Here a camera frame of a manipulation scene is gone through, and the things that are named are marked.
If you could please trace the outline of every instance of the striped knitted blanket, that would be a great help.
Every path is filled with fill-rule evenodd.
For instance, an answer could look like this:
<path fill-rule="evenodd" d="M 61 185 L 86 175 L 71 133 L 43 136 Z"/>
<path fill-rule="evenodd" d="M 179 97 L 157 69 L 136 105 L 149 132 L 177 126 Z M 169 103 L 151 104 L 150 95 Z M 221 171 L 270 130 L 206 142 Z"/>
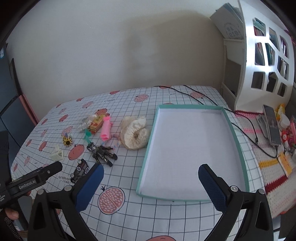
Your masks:
<path fill-rule="evenodd" d="M 259 123 L 257 122 L 256 116 L 258 113 L 250 114 L 241 111 L 238 113 L 243 114 L 252 121 L 258 136 L 258 145 L 271 156 L 275 156 L 276 150 L 269 144 L 268 139 L 264 137 Z M 239 120 L 244 132 L 252 138 L 252 140 L 255 140 L 254 130 L 250 122 L 239 115 L 236 115 L 236 118 Z M 285 157 L 293 171 L 289 177 L 286 177 L 277 159 L 270 158 L 254 144 L 251 143 L 251 145 L 262 173 L 271 216 L 274 218 L 286 212 L 296 204 L 296 168 L 294 168 L 296 165 L 292 161 L 291 154 L 287 152 Z"/>

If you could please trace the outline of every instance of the cream colored plush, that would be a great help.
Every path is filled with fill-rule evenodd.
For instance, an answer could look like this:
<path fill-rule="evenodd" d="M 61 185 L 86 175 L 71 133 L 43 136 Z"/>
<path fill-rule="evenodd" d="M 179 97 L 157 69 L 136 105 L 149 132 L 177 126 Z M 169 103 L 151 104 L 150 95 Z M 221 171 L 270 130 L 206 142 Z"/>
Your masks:
<path fill-rule="evenodd" d="M 138 150 L 147 145 L 150 131 L 145 128 L 145 117 L 126 116 L 122 119 L 120 126 L 120 138 L 125 148 Z"/>

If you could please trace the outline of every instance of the pomegranate print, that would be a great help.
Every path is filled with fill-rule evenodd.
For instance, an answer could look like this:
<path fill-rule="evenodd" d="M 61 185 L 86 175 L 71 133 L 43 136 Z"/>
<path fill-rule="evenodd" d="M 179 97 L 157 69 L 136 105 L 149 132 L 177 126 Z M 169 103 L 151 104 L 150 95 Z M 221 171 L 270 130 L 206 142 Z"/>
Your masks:
<path fill-rule="evenodd" d="M 94 102 L 93 101 L 90 101 L 90 102 L 87 102 L 86 104 L 84 104 L 82 106 L 83 109 L 86 109 L 87 107 L 90 107 Z"/>
<path fill-rule="evenodd" d="M 63 117 L 60 118 L 59 122 L 64 121 L 67 117 L 68 117 L 68 115 L 64 115 Z"/>
<path fill-rule="evenodd" d="M 134 99 L 135 102 L 142 102 L 144 100 L 147 100 L 148 99 L 148 95 L 146 94 L 142 94 L 142 95 L 138 95 L 136 96 L 136 98 Z"/>
<path fill-rule="evenodd" d="M 48 119 L 45 119 L 44 121 L 42 121 L 41 125 L 43 125 L 45 122 L 47 122 Z"/>
<path fill-rule="evenodd" d="M 62 114 L 67 108 L 63 108 L 59 111 L 59 114 Z"/>
<path fill-rule="evenodd" d="M 114 95 L 114 94 L 116 94 L 116 93 L 118 93 L 119 91 L 112 91 L 112 92 L 110 92 L 110 95 Z"/>
<path fill-rule="evenodd" d="M 73 130 L 73 126 L 68 126 L 65 130 L 62 131 L 61 136 L 65 136 L 66 133 L 70 133 Z"/>
<path fill-rule="evenodd" d="M 176 240 L 170 236 L 157 236 L 157 237 L 153 237 L 151 239 L 148 239 L 146 241 L 176 241 Z"/>
<path fill-rule="evenodd" d="M 39 151 L 42 151 L 46 147 L 47 141 L 42 142 L 42 144 L 39 147 Z"/>
<path fill-rule="evenodd" d="M 29 163 L 30 159 L 31 159 L 31 157 L 27 156 L 27 158 L 24 161 L 24 166 L 26 166 Z"/>
<path fill-rule="evenodd" d="M 161 88 L 161 89 L 167 89 L 168 87 L 171 87 L 171 85 L 159 86 L 159 88 Z"/>
<path fill-rule="evenodd" d="M 41 137 L 44 137 L 44 135 L 47 133 L 48 129 L 45 129 L 42 133 L 41 133 Z"/>
<path fill-rule="evenodd" d="M 68 158 L 69 160 L 73 161 L 77 159 L 79 156 L 81 156 L 83 152 L 84 145 L 77 145 L 69 152 Z"/>
<path fill-rule="evenodd" d="M 31 142 L 32 142 L 32 140 L 29 140 L 29 141 L 27 142 L 26 146 L 30 145 Z"/>
<path fill-rule="evenodd" d="M 198 99 L 198 98 L 203 97 L 202 94 L 197 93 L 197 92 L 195 92 L 195 91 L 191 92 L 191 93 L 190 93 L 190 96 L 193 97 L 193 98 L 195 98 L 195 99 Z"/>
<path fill-rule="evenodd" d="M 101 114 L 105 114 L 105 113 L 107 113 L 107 109 L 105 108 L 105 109 L 100 109 L 100 110 L 97 110 L 96 111 L 96 115 L 101 115 Z"/>
<path fill-rule="evenodd" d="M 17 169 L 17 163 L 16 163 L 15 166 L 13 167 L 13 172 L 15 172 L 16 169 Z"/>
<path fill-rule="evenodd" d="M 102 213 L 111 215 L 116 213 L 125 201 L 125 194 L 121 188 L 110 187 L 105 189 L 101 187 L 103 192 L 98 198 L 98 207 Z"/>

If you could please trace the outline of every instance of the table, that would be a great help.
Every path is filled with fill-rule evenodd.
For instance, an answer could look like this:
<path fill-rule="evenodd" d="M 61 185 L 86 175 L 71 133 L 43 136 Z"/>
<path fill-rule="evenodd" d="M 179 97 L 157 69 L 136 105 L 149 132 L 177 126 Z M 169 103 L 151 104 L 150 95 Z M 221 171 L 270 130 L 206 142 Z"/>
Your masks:
<path fill-rule="evenodd" d="M 173 86 L 173 88 L 198 98 L 204 104 L 212 105 L 208 99 L 202 98 L 200 94 L 184 86 Z M 191 88 L 209 96 L 218 105 L 227 107 L 216 89 L 206 86 L 191 86 Z M 15 179 L 45 164 L 53 163 L 49 156 L 58 145 L 64 152 L 64 159 L 61 160 L 63 170 L 49 178 L 42 188 L 47 192 L 62 190 L 65 185 L 71 184 L 70 173 L 73 173 L 77 167 L 77 159 L 68 158 L 70 151 L 76 147 L 74 145 L 65 147 L 62 143 L 62 133 L 68 132 L 73 138 L 73 143 L 84 149 L 80 156 L 74 157 L 85 159 L 91 168 L 95 160 L 86 149 L 84 133 L 77 130 L 83 118 L 94 114 L 97 110 L 107 109 L 111 115 L 111 121 L 114 122 L 111 128 L 113 134 L 120 132 L 119 126 L 124 116 L 146 116 L 147 125 L 151 128 L 155 110 L 159 104 L 198 104 L 198 102 L 172 89 L 152 87 L 99 94 L 53 107 L 22 145 L 11 168 L 12 178 Z M 228 116 L 231 122 L 240 126 L 234 114 L 229 112 Z M 244 154 L 250 191 L 264 189 L 262 175 L 252 147 L 235 126 L 234 129 Z M 99 132 L 91 137 L 91 141 L 96 145 L 101 144 Z M 153 241 L 157 241 L 160 240 L 159 236 L 165 236 L 162 240 L 188 241 L 204 240 L 207 237 L 221 216 L 221 212 L 216 211 L 210 201 L 172 202 L 139 197 L 135 189 L 146 148 L 136 151 L 127 150 L 122 146 L 118 147 L 116 139 L 111 139 L 107 145 L 115 148 L 118 160 L 115 162 L 112 160 L 114 162 L 112 167 L 103 164 L 104 178 L 87 209 L 80 213 L 99 241 L 146 241 L 153 237 L 155 237 Z M 101 187 L 104 186 L 105 188 L 119 187 L 125 194 L 123 206 L 112 215 L 104 214 L 98 207 L 98 198 L 102 193 Z M 37 190 L 32 191 L 33 198 Z M 234 239 L 243 215 L 244 212 L 241 211 L 229 240 Z M 62 212 L 59 218 L 66 232 L 72 235 Z"/>

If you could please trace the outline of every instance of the finger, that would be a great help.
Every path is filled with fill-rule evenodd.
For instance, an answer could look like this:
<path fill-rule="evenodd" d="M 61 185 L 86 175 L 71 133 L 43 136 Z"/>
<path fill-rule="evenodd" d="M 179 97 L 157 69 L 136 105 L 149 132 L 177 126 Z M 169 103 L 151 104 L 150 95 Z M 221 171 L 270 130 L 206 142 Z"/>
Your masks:
<path fill-rule="evenodd" d="M 11 220 L 17 220 L 19 218 L 18 212 L 10 208 L 5 208 L 5 213 Z"/>

